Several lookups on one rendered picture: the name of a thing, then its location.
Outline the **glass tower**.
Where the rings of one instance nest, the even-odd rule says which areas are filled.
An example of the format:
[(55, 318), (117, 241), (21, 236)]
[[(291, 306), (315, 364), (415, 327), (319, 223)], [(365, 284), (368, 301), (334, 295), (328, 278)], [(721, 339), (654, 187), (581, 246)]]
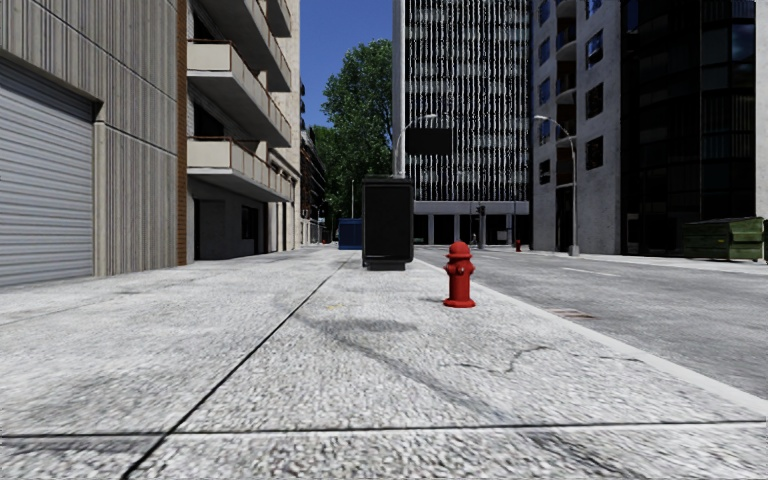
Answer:
[(392, 0), (393, 130), (406, 131), (414, 239), (485, 244), (529, 231), (530, 0)]

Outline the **blue booth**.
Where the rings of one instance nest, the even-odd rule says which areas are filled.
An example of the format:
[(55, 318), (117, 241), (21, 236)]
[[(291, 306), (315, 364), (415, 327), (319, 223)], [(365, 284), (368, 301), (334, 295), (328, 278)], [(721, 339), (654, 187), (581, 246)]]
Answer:
[(362, 243), (362, 219), (340, 218), (338, 221), (338, 248), (340, 250), (361, 250)]

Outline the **black bus shelter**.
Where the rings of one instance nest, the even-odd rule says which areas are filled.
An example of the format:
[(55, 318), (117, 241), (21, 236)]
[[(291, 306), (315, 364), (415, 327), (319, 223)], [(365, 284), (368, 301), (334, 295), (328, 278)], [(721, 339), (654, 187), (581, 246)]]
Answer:
[(369, 270), (404, 270), (414, 256), (413, 185), (406, 179), (363, 180), (362, 263)]

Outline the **pale concrete balcony building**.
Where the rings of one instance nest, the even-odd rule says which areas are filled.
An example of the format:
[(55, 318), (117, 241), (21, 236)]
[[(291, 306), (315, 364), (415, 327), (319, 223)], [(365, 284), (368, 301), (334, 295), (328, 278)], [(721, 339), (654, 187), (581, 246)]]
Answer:
[(300, 0), (186, 0), (180, 32), (181, 259), (298, 248)]

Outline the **trees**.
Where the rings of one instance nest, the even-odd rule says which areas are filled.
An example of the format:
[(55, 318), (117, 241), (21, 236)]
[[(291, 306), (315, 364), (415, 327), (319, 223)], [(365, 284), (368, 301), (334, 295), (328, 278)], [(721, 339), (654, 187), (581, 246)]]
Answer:
[(335, 229), (360, 214), (363, 178), (392, 171), (392, 42), (348, 50), (323, 94), (330, 125), (314, 128), (315, 146), (325, 166), (325, 219)]

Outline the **grey street lamp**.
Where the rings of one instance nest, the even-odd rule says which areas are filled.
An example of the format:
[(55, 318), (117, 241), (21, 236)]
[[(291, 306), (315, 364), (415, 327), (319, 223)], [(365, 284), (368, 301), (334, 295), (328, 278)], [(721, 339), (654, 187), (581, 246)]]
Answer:
[(568, 255), (571, 257), (578, 257), (580, 255), (580, 247), (578, 245), (577, 159), (575, 143), (571, 134), (555, 119), (544, 115), (534, 115), (533, 119), (536, 121), (552, 122), (568, 135), (567, 139), (570, 143), (572, 160), (572, 244), (569, 247)]
[(434, 119), (437, 118), (438, 115), (434, 113), (421, 115), (419, 117), (416, 117), (414, 119), (411, 119), (400, 131), (400, 134), (397, 137), (397, 142), (395, 145), (394, 150), (394, 159), (393, 159), (393, 174), (392, 176), (394, 178), (402, 179), (405, 177), (405, 167), (404, 167), (404, 144), (403, 140), (405, 138), (406, 131), (409, 127), (411, 127), (415, 122), (419, 120), (426, 120), (426, 119)]

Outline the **green dumpster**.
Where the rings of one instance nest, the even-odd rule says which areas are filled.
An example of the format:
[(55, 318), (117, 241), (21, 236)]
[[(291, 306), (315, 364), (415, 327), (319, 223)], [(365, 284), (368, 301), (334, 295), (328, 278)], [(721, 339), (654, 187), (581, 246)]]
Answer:
[(749, 259), (763, 253), (762, 217), (725, 218), (687, 223), (683, 226), (686, 258)]

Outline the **dark glass building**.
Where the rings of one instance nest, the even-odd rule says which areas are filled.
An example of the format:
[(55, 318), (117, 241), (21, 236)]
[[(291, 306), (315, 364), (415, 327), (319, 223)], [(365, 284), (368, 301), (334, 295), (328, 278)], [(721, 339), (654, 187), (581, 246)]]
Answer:
[(755, 20), (755, 0), (622, 0), (624, 253), (756, 215)]

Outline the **ribbed pale concrete building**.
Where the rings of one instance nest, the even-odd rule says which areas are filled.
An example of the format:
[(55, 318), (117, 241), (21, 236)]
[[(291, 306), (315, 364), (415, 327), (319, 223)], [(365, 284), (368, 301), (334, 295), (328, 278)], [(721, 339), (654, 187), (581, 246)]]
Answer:
[(178, 265), (187, 0), (0, 0), (0, 286)]

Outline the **grey concrete building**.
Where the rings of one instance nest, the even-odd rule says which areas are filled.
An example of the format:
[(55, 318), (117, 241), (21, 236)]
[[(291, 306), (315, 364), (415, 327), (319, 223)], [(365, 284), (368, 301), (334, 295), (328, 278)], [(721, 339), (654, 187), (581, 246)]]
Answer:
[(621, 1), (532, 0), (532, 246), (572, 244), (571, 134), (580, 253), (621, 250)]

